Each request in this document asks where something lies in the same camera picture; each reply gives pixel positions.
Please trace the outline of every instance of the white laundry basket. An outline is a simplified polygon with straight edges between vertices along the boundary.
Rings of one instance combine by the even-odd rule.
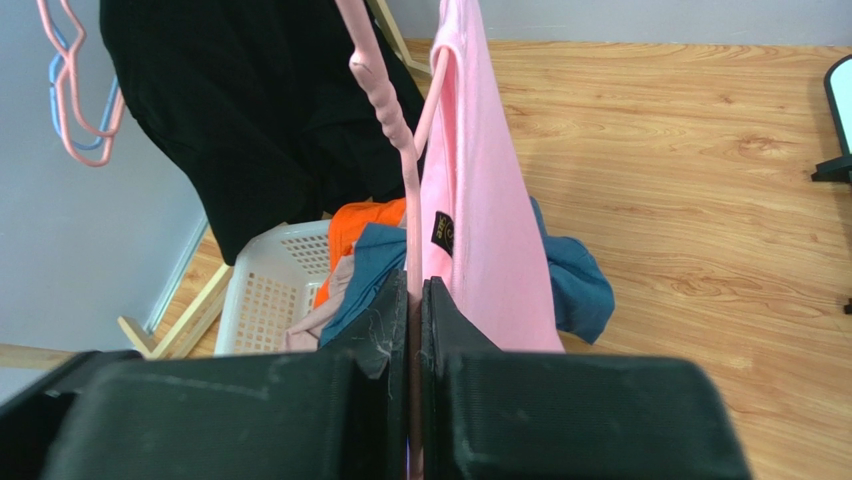
[[[237,257],[216,355],[275,352],[284,330],[307,315],[329,275],[328,220],[255,237]]]

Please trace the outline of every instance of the blue clothes hanger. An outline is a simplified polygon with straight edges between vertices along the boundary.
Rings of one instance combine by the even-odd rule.
[[[59,28],[50,20],[51,26],[53,27],[53,31],[56,34],[56,37],[59,39],[59,43],[63,48],[68,48],[68,41],[65,40],[65,37],[62,35],[62,32],[59,31]],[[53,120],[53,129],[56,131],[56,134],[59,135],[59,138],[62,138],[62,129],[59,125],[59,103],[56,99],[56,79],[59,76],[59,72],[62,70],[62,67],[65,65],[64,60],[62,59],[62,55],[57,53],[56,56],[53,57],[53,60],[50,62],[50,67],[48,67],[48,79],[50,80],[50,116],[51,120]],[[109,126],[110,121],[112,120],[112,112],[113,107],[115,106],[116,99],[118,98],[118,77],[113,77],[112,87],[109,91],[109,96],[107,96],[106,106],[104,107],[104,113],[101,116],[101,123],[99,126],[100,130],[106,130],[107,126]],[[95,140],[88,144],[81,144],[76,140],[71,140],[72,144],[75,148],[79,150],[95,150],[99,148],[104,143],[104,137],[95,136]]]

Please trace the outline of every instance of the pink clothes hanger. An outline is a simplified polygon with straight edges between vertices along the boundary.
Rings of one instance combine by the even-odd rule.
[[[352,37],[355,52],[349,59],[349,68],[358,85],[367,93],[367,98],[376,109],[376,118],[382,124],[382,132],[399,150],[402,160],[402,180],[405,184],[406,201],[406,249],[408,279],[408,324],[411,356],[410,366],[410,412],[409,412],[409,478],[423,478],[423,442],[420,428],[420,359],[421,345],[420,303],[423,300],[423,256],[420,232],[420,177],[417,160],[423,153],[432,120],[438,108],[441,88],[447,72],[449,51],[441,49],[432,75],[432,84],[426,95],[423,113],[417,122],[417,130],[411,130],[402,116],[402,108],[396,100],[396,91],[388,78],[384,58],[373,33],[373,26],[363,0],[335,0],[337,8]]]
[[[64,61],[64,65],[59,71],[59,75],[56,78],[55,84],[56,101],[58,104],[57,106],[59,129],[61,132],[60,136],[62,137],[62,144],[65,146],[65,150],[68,151],[68,154],[71,155],[75,160],[90,167],[101,167],[109,163],[110,155],[112,154],[113,141],[115,139],[114,137],[115,134],[118,133],[119,128],[121,127],[121,119],[124,114],[124,97],[122,96],[121,91],[119,91],[115,104],[113,106],[112,114],[110,115],[110,123],[106,131],[102,131],[96,127],[93,127],[83,117],[83,112],[80,108],[80,94],[78,88],[79,79],[77,75],[77,54],[80,52],[80,48],[86,41],[86,30],[83,28],[83,24],[80,23],[80,20],[77,18],[77,16],[71,10],[71,6],[69,5],[68,1],[69,0],[60,0],[60,3],[62,5],[63,10],[68,15],[68,18],[71,20],[71,23],[74,25],[75,30],[77,31],[77,38],[74,39],[70,48],[66,49],[62,46],[62,43],[59,41],[56,36],[56,32],[54,31],[54,23],[50,17],[50,11],[47,7],[47,0],[36,0],[39,13],[41,15],[42,25],[44,26],[44,31],[47,34],[47,38],[62,56],[62,59]],[[77,123],[81,127],[83,127],[83,129],[87,130],[93,135],[97,135],[99,137],[104,138],[104,149],[101,153],[101,158],[99,160],[91,160],[84,157],[74,147],[68,128],[68,114],[65,106],[66,84],[69,85],[69,90],[71,92],[71,107],[74,111],[74,117],[76,118]]]
[[[336,0],[337,7],[355,44],[355,52],[349,60],[349,68],[358,81],[358,85],[367,93],[367,98],[376,109],[376,118],[382,124],[382,131],[396,147],[402,157],[402,179],[405,184],[406,199],[406,235],[408,250],[408,293],[411,304],[419,308],[422,300],[423,269],[420,248],[420,178],[417,174],[417,160],[423,153],[435,110],[438,107],[441,87],[447,71],[449,52],[442,49],[432,76],[432,84],[426,95],[423,113],[417,123],[417,130],[411,130],[402,116],[402,109],[396,100],[396,91],[388,78],[384,58],[373,33],[372,23],[367,9],[361,0]]]

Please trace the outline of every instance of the black tag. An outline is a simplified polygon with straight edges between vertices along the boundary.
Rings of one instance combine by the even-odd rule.
[[[453,219],[443,212],[435,212],[435,229],[432,230],[432,243],[453,256]]]

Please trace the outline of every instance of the black clothing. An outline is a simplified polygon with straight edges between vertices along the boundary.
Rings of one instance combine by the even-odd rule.
[[[102,0],[130,113],[189,177],[225,262],[282,223],[404,195],[332,0]],[[376,28],[406,122],[423,97]]]

